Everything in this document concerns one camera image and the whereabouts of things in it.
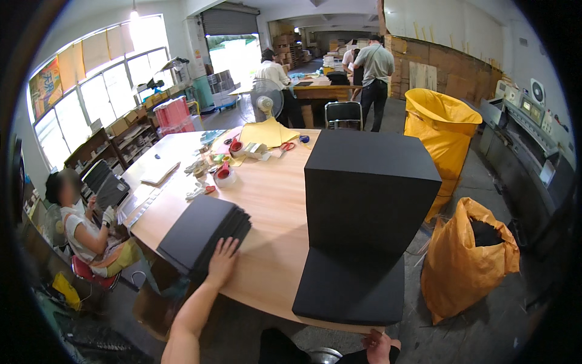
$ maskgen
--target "gray shirt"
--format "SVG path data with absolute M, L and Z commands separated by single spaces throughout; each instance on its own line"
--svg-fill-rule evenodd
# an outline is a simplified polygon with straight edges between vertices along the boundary
M 394 72 L 394 56 L 381 44 L 362 48 L 354 64 L 364 67 L 364 87 L 375 79 L 388 83 L 388 75 Z

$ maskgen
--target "red stool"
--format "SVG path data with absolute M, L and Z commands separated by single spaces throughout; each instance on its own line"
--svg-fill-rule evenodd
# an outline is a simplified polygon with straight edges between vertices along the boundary
M 127 279 L 121 276 L 121 272 L 115 274 L 113 277 L 104 278 L 100 275 L 96 275 L 93 273 L 89 265 L 79 259 L 76 255 L 73 255 L 71 268 L 73 269 L 73 273 L 77 277 L 82 280 L 86 280 L 90 283 L 97 283 L 106 291 L 110 291 L 115 288 L 118 282 L 121 282 L 123 285 L 127 286 L 134 292 L 139 292 L 139 288 L 136 287 L 133 283 L 128 281 Z M 93 293 L 93 285 L 91 285 L 91 294 Z

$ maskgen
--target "black box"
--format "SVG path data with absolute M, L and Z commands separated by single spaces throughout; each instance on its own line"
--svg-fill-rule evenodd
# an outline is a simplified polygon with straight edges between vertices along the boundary
M 398 322 L 402 254 L 441 187 L 430 154 L 415 137 L 322 130 L 304 172 L 310 249 L 293 312 Z
M 309 246 L 372 249 L 392 267 L 441 187 L 420 139 L 322 130 L 305 164 Z

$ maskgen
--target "stack of black sheets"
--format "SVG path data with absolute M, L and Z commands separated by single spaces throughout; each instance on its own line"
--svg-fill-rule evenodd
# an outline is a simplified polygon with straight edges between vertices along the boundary
M 180 273 L 199 277 L 208 273 L 208 263 L 220 238 L 232 236 L 239 239 L 240 246 L 251 228 L 249 218 L 231 202 L 198 195 L 168 231 L 157 251 Z

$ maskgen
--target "woman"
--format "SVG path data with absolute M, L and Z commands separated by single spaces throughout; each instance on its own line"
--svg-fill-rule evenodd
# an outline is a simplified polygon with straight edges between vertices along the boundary
M 101 228 L 91 222 L 94 203 L 83 213 L 73 205 L 75 192 L 63 172 L 51 174 L 46 182 L 47 200 L 61 207 L 65 234 L 75 255 L 87 263 L 93 273 L 112 277 L 140 260 L 139 247 L 133 238 L 122 241 L 111 228 L 115 214 L 111 206 L 103 213 Z
M 358 58 L 358 54 L 360 54 L 360 49 L 356 48 L 354 51 L 354 59 Z M 352 75 L 354 76 L 353 84 L 354 86 L 362 86 L 362 80 L 364 79 L 364 68 L 359 67 L 354 69 L 354 63 L 350 63 L 349 66 L 350 70 L 352 71 Z M 356 96 L 362 91 L 362 89 L 355 89 L 354 93 L 352 94 L 352 101 L 356 100 Z
M 304 129 L 305 121 L 301 113 L 301 106 L 286 87 L 291 84 L 291 79 L 283 70 L 283 66 L 274 62 L 274 60 L 275 52 L 269 49 L 265 50 L 262 53 L 261 66 L 257 69 L 255 77 L 273 81 L 283 93 L 283 110 L 277 116 L 277 121 L 289 127 L 288 119 L 290 119 L 294 128 Z

